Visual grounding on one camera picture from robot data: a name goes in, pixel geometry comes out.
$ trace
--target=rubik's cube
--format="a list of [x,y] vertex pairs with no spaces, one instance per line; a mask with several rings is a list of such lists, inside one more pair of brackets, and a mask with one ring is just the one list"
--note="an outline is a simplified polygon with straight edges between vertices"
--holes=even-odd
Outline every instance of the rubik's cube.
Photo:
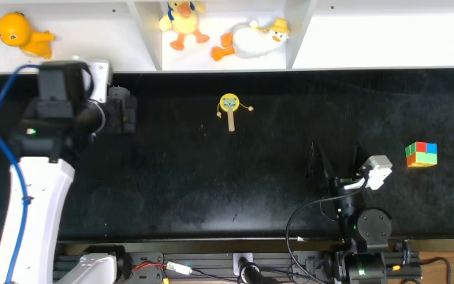
[[406,147],[408,167],[428,167],[437,165],[437,145],[414,142]]

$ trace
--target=toy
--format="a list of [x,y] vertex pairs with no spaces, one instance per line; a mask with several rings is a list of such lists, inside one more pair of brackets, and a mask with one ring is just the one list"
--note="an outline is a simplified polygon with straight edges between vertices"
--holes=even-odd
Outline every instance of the toy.
[[15,12],[0,19],[0,39],[11,47],[19,47],[27,56],[49,59],[50,41],[55,37],[49,31],[37,32],[23,14]]
[[437,145],[414,142],[406,147],[408,167],[428,167],[437,165]]
[[225,94],[220,98],[220,103],[217,105],[217,116],[221,118],[221,113],[219,108],[222,108],[224,112],[227,113],[227,120],[229,123],[229,131],[234,132],[236,127],[234,126],[234,111],[236,111],[240,106],[246,108],[249,111],[253,111],[253,106],[245,106],[240,102],[239,98],[234,94]]
[[287,21],[277,18],[268,29],[259,28],[257,21],[249,25],[240,24],[233,32],[221,36],[221,47],[213,47],[211,56],[220,61],[227,55],[239,58],[257,58],[269,54],[285,45],[290,34]]
[[158,27],[163,32],[169,31],[171,28],[178,34],[178,39],[169,45],[175,50],[184,49],[185,36],[194,34],[197,38],[197,43],[205,43],[210,40],[208,35],[202,34],[199,27],[199,18],[197,12],[206,12],[206,7],[203,3],[197,1],[186,2],[168,2],[168,12],[158,23]]

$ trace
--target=white cabinet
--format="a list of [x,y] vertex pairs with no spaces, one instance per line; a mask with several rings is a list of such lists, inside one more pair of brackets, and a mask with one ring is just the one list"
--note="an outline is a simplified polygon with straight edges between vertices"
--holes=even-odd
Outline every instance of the white cabinet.
[[[444,0],[206,0],[199,29],[210,36],[185,49],[161,32],[166,2],[137,0],[0,0],[0,17],[23,13],[39,31],[56,35],[53,60],[107,58],[119,73],[232,72],[454,66],[454,1]],[[239,23],[269,26],[277,17],[292,30],[284,49],[261,58],[235,55],[215,62],[211,48]],[[0,40],[0,73],[39,63]]]

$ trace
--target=white goose plush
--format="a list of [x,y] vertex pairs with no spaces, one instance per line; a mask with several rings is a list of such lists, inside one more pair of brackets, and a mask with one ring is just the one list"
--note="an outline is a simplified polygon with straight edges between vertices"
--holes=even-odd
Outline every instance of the white goose plush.
[[256,58],[284,46],[290,34],[287,21],[277,18],[268,29],[259,28],[257,21],[239,24],[233,32],[221,36],[221,47],[213,47],[211,57],[220,61],[227,55],[239,58]]

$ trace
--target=duck plush toy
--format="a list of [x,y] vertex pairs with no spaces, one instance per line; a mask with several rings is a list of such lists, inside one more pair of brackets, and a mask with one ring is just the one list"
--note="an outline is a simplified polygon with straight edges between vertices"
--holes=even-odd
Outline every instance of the duck plush toy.
[[7,13],[0,19],[0,39],[11,47],[19,47],[22,52],[32,57],[52,57],[50,41],[54,35],[50,32],[37,32],[21,13]]
[[163,32],[173,29],[178,34],[178,39],[170,46],[175,50],[184,49],[185,36],[194,34],[198,43],[205,43],[210,40],[208,35],[202,34],[199,27],[197,12],[206,12],[206,7],[201,2],[168,2],[168,12],[158,23]]
[[227,55],[239,58],[257,58],[269,54],[285,45],[290,34],[287,21],[277,18],[268,29],[259,28],[257,21],[237,25],[233,32],[221,37],[221,47],[213,47],[211,56],[220,61]]

